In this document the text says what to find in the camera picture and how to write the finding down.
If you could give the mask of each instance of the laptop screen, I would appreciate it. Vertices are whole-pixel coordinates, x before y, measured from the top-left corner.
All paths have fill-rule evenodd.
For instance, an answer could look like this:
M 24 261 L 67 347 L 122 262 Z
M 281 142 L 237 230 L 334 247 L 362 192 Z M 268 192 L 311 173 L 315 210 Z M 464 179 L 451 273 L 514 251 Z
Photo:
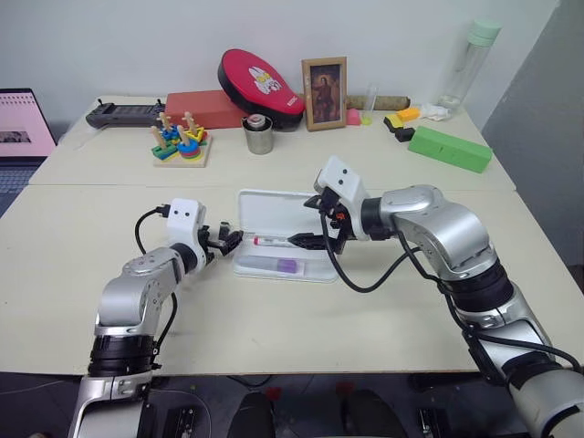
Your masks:
M 0 159 L 47 157 L 55 146 L 32 89 L 0 89 Z

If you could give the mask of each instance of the picture frame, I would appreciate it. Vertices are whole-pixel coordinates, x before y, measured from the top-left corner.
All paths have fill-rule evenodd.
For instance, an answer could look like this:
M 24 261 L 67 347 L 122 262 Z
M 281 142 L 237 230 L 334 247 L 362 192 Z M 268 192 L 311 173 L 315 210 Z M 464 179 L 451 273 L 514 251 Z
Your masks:
M 347 57 L 302 60 L 307 129 L 347 126 Z

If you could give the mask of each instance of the laptop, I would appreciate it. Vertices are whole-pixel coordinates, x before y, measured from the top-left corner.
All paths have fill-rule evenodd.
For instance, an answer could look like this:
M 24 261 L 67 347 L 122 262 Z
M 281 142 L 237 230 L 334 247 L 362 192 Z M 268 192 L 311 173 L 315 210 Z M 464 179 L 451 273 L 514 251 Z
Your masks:
M 0 89 L 0 216 L 55 147 L 33 90 Z

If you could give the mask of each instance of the white table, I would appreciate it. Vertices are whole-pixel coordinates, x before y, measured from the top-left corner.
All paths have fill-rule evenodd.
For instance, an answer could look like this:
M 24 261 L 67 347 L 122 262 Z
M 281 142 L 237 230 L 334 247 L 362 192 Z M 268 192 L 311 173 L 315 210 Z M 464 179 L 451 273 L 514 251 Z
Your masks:
M 206 223 L 216 229 L 221 220 L 235 224 L 236 194 L 234 187 L 27 187 L 0 220 L 0 370 L 84 373 L 101 290 L 138 254 L 136 218 L 181 196 L 206 204 Z M 444 194 L 481 217 L 555 345 L 584 360 L 584 300 L 518 195 Z M 158 217 L 144 223 L 147 248 L 165 243 L 164 226 Z M 349 243 L 341 263 L 370 284 L 400 253 L 395 242 Z M 230 259 L 219 257 L 188 277 L 178 297 L 161 357 L 166 374 L 475 370 L 440 294 L 409 264 L 364 296 L 340 281 L 236 277 Z
M 154 98 L 102 98 L 119 104 L 152 103 Z M 90 132 L 84 117 L 59 144 L 31 179 L 31 184 L 144 185 L 150 187 L 256 187 L 271 190 L 310 190 L 318 169 L 337 154 L 358 172 L 369 189 L 390 190 L 428 183 L 442 190 L 515 190 L 494 157 L 478 174 L 407 151 L 381 123 L 309 133 L 276 132 L 274 150 L 254 155 L 247 150 L 241 129 L 213 130 L 214 144 L 203 169 L 159 169 L 152 165 L 154 138 L 146 128 L 110 128 Z M 486 144 L 462 111 L 446 122 L 416 120 L 469 141 Z

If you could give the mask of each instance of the marker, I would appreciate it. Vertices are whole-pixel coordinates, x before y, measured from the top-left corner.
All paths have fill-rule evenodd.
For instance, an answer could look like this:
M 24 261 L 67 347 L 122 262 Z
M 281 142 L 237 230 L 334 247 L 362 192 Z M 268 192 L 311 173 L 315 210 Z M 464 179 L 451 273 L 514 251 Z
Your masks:
M 277 248 L 297 248 L 296 245 L 288 242 L 285 237 L 260 237 L 254 236 L 254 245 L 257 246 L 275 246 Z

